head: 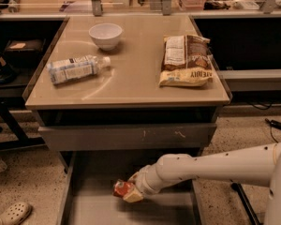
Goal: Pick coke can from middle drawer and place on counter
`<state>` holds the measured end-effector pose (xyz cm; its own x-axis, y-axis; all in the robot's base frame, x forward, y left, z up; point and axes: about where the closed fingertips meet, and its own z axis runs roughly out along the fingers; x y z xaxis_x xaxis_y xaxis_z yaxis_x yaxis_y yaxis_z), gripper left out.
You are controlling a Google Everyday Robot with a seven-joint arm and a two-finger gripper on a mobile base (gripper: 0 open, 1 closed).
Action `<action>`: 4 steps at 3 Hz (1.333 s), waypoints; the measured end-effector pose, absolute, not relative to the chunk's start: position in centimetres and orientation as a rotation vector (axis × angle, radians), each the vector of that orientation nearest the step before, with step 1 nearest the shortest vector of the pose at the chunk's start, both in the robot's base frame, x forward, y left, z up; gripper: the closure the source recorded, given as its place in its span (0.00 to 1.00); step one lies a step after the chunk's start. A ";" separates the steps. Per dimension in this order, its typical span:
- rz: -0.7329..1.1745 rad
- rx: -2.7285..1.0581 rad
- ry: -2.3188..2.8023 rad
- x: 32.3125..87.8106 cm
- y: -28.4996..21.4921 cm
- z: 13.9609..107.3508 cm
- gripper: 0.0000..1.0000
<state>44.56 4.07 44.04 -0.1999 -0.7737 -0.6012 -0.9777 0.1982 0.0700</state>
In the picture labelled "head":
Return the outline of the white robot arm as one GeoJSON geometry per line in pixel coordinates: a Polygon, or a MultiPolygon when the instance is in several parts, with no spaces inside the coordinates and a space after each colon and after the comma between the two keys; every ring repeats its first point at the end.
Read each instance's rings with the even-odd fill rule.
{"type": "Polygon", "coordinates": [[[264,225],[281,225],[281,142],[203,157],[166,154],[130,177],[124,200],[138,202],[163,188],[199,178],[267,187],[264,225]]]}

